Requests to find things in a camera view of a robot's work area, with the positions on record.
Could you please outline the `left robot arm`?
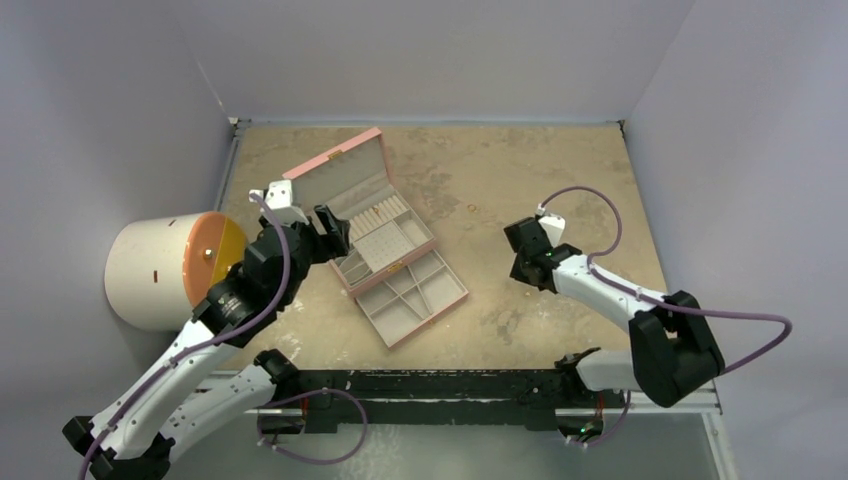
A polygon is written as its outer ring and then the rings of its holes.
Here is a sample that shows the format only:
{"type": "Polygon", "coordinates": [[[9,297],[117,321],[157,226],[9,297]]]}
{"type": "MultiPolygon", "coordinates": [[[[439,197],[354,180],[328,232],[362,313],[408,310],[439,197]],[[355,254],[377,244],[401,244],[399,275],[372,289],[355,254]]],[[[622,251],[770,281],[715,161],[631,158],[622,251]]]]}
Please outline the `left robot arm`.
{"type": "Polygon", "coordinates": [[[350,223],[328,206],[289,222],[284,212],[262,207],[256,239],[128,391],[100,413],[76,416],[63,427],[83,457],[78,478],[161,479],[199,440],[244,411],[295,402],[298,370],[277,350],[261,353],[228,385],[192,394],[293,302],[312,266],[350,252],[350,223]]]}

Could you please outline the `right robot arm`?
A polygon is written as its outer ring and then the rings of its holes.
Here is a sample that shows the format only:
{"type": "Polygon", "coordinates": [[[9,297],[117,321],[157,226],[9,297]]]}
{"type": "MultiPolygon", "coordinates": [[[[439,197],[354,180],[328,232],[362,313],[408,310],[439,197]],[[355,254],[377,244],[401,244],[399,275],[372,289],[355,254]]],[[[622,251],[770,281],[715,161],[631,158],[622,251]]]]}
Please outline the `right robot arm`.
{"type": "Polygon", "coordinates": [[[515,255],[511,278],[574,299],[629,337],[625,351],[592,348],[558,363],[569,404],[584,407],[600,391],[629,390],[671,407],[725,372],[724,356],[693,295],[644,291],[595,267],[578,248],[553,245],[563,230],[564,221],[556,216],[525,217],[506,226],[515,255]]]}

